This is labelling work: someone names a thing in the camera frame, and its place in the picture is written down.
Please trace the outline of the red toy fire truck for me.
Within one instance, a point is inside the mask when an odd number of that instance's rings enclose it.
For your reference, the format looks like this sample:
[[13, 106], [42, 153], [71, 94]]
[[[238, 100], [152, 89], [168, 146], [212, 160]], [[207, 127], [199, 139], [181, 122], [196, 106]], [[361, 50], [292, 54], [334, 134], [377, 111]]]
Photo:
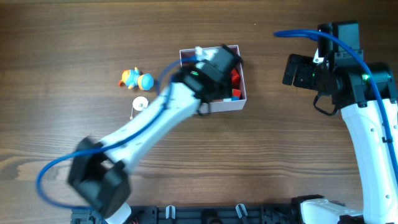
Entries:
[[232, 84], [232, 87], [234, 89], [239, 89], [240, 82], [241, 82], [240, 73], [234, 68], [231, 71], [231, 84]]

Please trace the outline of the white box pink interior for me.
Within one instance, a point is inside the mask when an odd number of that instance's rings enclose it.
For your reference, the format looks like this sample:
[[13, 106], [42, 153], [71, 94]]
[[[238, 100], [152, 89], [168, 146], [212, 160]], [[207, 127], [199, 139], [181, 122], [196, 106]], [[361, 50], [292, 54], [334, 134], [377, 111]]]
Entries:
[[[239, 50], [239, 45], [227, 45], [232, 51], [234, 51], [236, 54], [239, 56], [240, 50]], [[215, 50], [220, 47], [204, 47], [202, 48], [202, 52], [208, 52], [210, 50]], [[197, 47], [193, 49], [182, 49], [179, 51], [180, 54], [180, 59], [185, 59], [185, 58], [190, 58], [192, 56], [196, 56], [196, 49]], [[223, 111], [237, 111], [237, 110], [242, 110], [244, 108], [244, 105], [247, 100], [246, 96], [246, 86], [245, 86], [245, 80], [244, 80], [244, 72], [243, 72], [243, 64], [240, 63], [235, 67], [235, 70], [239, 74], [239, 85], [236, 86], [235, 83], [233, 82], [233, 87], [238, 87], [237, 89], [240, 91], [240, 97], [238, 99], [237, 96], [232, 96], [232, 98], [226, 98], [222, 100], [214, 100], [210, 103], [210, 109], [211, 113], [216, 113], [216, 112], [223, 112]], [[208, 109], [207, 105], [201, 105], [200, 107], [200, 112], [204, 113]]]

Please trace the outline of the white wooden rattle drum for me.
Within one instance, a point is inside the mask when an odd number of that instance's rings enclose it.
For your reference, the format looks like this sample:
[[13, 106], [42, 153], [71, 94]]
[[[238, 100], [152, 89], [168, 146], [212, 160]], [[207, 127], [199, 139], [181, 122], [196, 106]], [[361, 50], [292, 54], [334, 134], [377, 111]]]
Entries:
[[149, 100], [144, 96], [138, 96], [132, 101], [131, 115], [130, 119], [134, 118], [135, 112], [143, 111], [149, 105]]

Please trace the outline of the blue orange penguin toy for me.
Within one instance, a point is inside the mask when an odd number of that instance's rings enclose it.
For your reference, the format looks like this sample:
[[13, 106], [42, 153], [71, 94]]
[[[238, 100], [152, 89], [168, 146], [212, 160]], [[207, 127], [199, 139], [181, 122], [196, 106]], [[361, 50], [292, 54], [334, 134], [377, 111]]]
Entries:
[[126, 86], [128, 89], [138, 87], [140, 90], [149, 91], [154, 86], [154, 79], [150, 73], [141, 73], [135, 67], [122, 72], [119, 86]]

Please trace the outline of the colourful puzzle cube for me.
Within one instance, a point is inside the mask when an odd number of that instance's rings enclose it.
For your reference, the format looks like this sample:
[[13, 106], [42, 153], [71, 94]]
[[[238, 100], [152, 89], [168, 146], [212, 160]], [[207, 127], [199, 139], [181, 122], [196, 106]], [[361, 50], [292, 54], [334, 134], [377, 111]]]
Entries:
[[239, 89], [232, 89], [231, 96], [229, 98], [224, 98], [223, 101], [238, 101], [241, 97], [241, 90]]

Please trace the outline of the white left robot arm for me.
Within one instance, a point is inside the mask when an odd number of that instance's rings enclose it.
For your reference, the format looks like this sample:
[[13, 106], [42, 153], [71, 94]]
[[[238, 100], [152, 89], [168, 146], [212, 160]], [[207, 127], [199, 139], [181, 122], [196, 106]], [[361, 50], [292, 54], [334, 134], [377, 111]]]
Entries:
[[68, 184], [106, 223], [124, 223], [132, 210], [129, 175], [162, 137], [197, 114], [236, 110], [225, 100], [233, 93], [232, 71], [242, 70], [237, 45], [180, 53], [180, 69], [147, 108], [98, 142], [82, 139], [73, 158]]

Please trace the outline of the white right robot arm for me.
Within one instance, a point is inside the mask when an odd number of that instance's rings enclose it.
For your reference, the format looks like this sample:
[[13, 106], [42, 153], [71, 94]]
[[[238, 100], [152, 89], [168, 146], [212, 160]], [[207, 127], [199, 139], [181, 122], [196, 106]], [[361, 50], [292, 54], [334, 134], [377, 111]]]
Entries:
[[390, 67], [366, 63], [356, 21], [320, 24], [317, 29], [283, 30], [276, 37], [317, 42], [313, 57], [289, 56], [283, 84], [329, 96], [353, 142], [363, 209], [353, 210], [320, 195], [292, 199], [294, 223], [397, 222], [397, 87]]

